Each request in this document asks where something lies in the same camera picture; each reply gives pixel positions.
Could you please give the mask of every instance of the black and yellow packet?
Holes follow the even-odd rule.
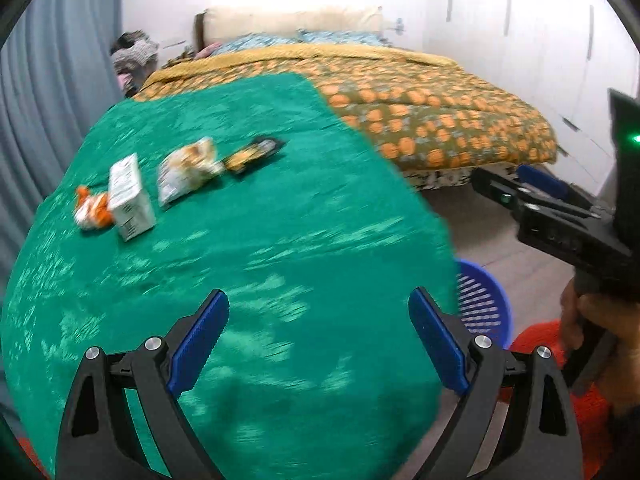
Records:
[[[286,144],[275,137],[257,136],[251,143],[222,159],[227,171],[236,176],[262,166],[270,156],[278,153]]]

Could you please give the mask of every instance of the silver bolt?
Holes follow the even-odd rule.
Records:
[[[539,346],[537,352],[543,359],[549,359],[551,357],[551,350],[546,346]]]
[[[480,348],[489,348],[491,346],[491,340],[485,335],[477,335],[474,341]]]
[[[145,341],[145,348],[147,350],[158,350],[162,344],[162,339],[159,337],[150,337]]]
[[[98,355],[100,355],[100,349],[97,346],[92,346],[84,353],[84,357],[87,359],[95,359]]]

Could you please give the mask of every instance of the blue curtain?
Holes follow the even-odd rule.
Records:
[[[110,59],[121,12],[121,0],[33,0],[0,50],[0,302],[38,204],[122,99]],[[0,412],[19,433],[1,359]]]

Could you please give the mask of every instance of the blue basket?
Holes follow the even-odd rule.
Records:
[[[502,348],[513,337],[511,305],[500,283],[482,267],[458,260],[460,320],[471,333],[485,334]]]

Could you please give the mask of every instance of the yellow blanket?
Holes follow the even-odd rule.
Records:
[[[403,171],[556,160],[554,132],[538,110],[447,57],[396,48],[291,44],[221,54],[155,72],[135,99],[283,72],[308,78]]]

